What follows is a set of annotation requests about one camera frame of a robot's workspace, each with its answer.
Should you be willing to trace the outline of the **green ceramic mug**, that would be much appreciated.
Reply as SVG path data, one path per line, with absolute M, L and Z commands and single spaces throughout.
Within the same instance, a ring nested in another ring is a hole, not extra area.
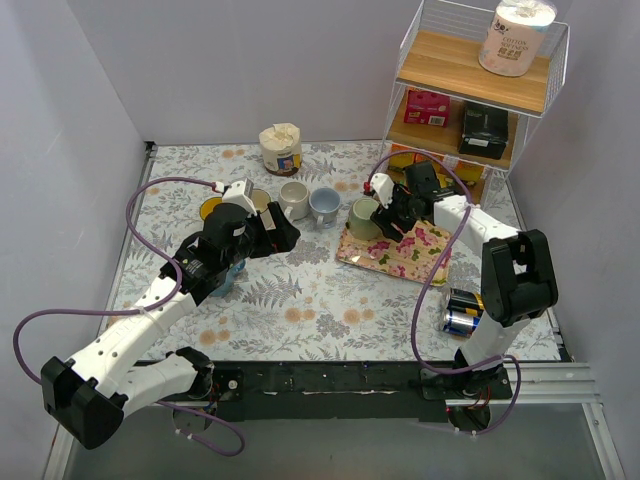
M 377 238 L 381 231 L 371 220 L 371 215 L 378 209 L 379 203 L 370 197 L 356 200 L 349 212 L 347 229 L 351 235 L 362 241 L 370 241 Z

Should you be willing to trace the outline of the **speckled white ceramic mug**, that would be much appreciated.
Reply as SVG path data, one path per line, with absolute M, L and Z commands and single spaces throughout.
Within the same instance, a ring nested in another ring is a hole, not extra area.
M 301 220 L 309 214 L 309 196 L 307 186 L 298 181 L 289 181 L 280 188 L 278 203 L 289 221 Z

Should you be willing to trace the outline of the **blue ceramic mug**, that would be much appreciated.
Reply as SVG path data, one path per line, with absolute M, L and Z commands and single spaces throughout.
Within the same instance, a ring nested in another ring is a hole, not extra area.
M 228 295 L 233 288 L 236 277 L 243 272 L 243 270 L 245 269 L 245 266 L 246 266 L 245 259 L 232 265 L 226 273 L 224 282 L 218 288 L 216 288 L 214 291 L 211 292 L 211 296 L 217 297 L 217 298 L 223 298 L 226 295 Z

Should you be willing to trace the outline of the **yellow ceramic mug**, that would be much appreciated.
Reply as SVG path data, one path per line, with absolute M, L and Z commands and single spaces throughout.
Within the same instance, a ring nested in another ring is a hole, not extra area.
M 213 197 L 207 199 L 200 207 L 199 214 L 202 220 L 205 220 L 214 210 L 216 206 L 222 203 L 221 197 Z

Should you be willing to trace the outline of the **grey ceramic mug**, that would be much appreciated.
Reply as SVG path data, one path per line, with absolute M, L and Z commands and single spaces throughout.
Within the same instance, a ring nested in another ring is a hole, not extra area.
M 318 229 L 331 228 L 337 219 L 341 205 L 339 193 L 330 187 L 314 190 L 309 197 L 309 207 Z

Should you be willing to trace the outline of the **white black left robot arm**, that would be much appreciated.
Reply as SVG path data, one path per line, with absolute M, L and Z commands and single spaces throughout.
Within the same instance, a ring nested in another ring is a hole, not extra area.
M 202 229 L 187 237 L 161 268 L 132 315 L 68 360 L 53 357 L 45 363 L 45 409 L 85 448 L 103 445 L 128 415 L 166 397 L 209 396 L 213 363 L 191 347 L 146 367 L 135 364 L 172 325 L 220 289 L 233 267 L 295 247 L 300 232 L 290 222 L 290 211 L 271 202 L 268 212 L 272 228 L 239 205 L 215 206 Z

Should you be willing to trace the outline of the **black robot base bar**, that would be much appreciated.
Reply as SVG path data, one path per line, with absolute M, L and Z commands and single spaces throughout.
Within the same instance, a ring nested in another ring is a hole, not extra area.
M 447 403 L 485 405 L 508 400 L 504 370 L 465 385 L 460 375 L 437 376 L 417 362 L 218 362 L 212 393 L 229 421 L 417 419 L 446 422 Z

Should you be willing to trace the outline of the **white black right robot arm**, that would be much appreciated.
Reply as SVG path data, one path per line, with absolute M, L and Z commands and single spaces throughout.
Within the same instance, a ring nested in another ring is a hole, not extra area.
M 451 232 L 481 259 L 483 314 L 471 337 L 456 351 L 449 368 L 421 365 L 426 388 L 475 397 L 499 379 L 511 344 L 531 320 L 558 300 L 546 236 L 518 230 L 495 219 L 472 201 L 459 181 L 441 186 L 432 163 L 413 164 L 404 183 L 374 171 L 365 194 L 379 200 L 372 221 L 387 239 L 400 241 L 418 221 Z

